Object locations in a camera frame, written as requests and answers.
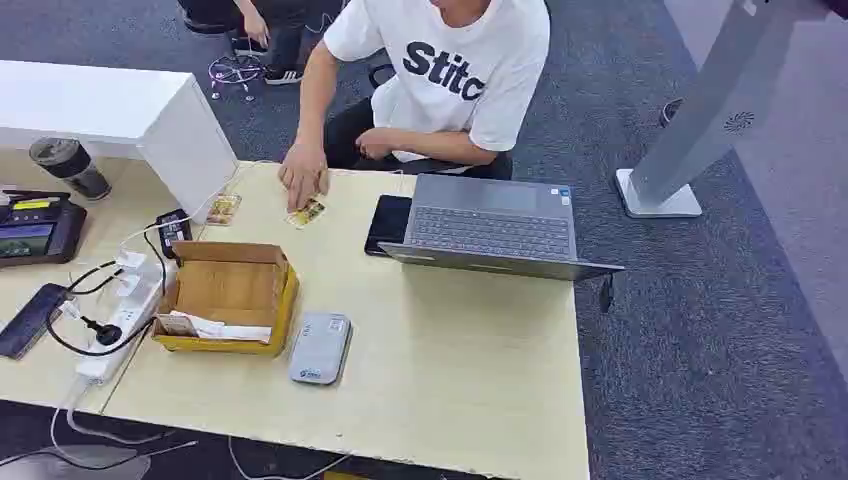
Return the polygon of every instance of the electrical outlet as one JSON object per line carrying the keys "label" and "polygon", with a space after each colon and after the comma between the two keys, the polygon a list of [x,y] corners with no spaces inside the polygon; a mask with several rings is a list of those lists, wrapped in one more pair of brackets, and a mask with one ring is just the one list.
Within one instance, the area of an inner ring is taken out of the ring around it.
{"label": "electrical outlet", "polygon": [[[166,266],[167,284],[171,284],[176,278],[177,269],[173,263],[168,263]],[[153,259],[135,269],[126,270],[129,274],[138,276],[140,281],[133,291],[123,298],[109,318],[108,324],[121,328],[121,338],[109,346],[92,342],[88,349],[92,353],[106,352],[123,343],[156,313],[156,308],[162,299],[162,269],[158,260]],[[77,373],[93,382],[104,384],[112,378],[132,350],[132,345],[127,345],[110,355],[83,357],[77,364]]]}

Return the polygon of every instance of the hand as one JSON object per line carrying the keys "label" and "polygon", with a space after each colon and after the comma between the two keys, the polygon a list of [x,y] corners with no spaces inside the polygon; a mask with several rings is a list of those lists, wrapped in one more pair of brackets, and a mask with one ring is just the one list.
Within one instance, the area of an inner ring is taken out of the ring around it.
{"label": "hand", "polygon": [[327,157],[320,145],[298,143],[295,140],[280,166],[278,176],[289,192],[289,212],[300,210],[315,194],[320,192],[326,195],[330,189]]}
{"label": "hand", "polygon": [[356,139],[356,146],[367,158],[382,160],[393,150],[398,150],[398,134],[396,128],[372,128]]}
{"label": "hand", "polygon": [[244,31],[247,36],[259,42],[262,48],[268,48],[268,40],[271,38],[268,33],[268,25],[265,24],[265,19],[259,15],[259,11],[255,8],[252,12],[244,15]]}

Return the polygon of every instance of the speaker grille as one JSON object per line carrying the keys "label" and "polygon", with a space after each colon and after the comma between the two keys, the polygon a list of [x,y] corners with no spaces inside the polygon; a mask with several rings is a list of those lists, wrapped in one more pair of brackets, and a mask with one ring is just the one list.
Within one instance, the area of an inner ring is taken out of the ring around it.
{"label": "speaker grille", "polygon": [[734,113],[724,122],[724,131],[727,133],[741,134],[745,130],[751,128],[754,124],[753,112]]}

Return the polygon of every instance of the laptop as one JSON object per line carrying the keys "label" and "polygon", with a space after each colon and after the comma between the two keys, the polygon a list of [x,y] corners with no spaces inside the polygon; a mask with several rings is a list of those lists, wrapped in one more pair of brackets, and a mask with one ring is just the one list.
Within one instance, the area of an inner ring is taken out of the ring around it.
{"label": "laptop", "polygon": [[566,185],[418,175],[399,262],[580,281],[624,270],[577,260]]}

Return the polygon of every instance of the yellow label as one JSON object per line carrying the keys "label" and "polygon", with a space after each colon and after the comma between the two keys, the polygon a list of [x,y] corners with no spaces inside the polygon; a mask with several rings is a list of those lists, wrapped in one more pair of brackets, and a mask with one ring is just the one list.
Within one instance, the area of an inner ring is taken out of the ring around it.
{"label": "yellow label", "polygon": [[38,202],[21,202],[16,203],[12,210],[32,210],[33,208],[47,208],[50,206],[50,202],[46,200],[38,201]]}

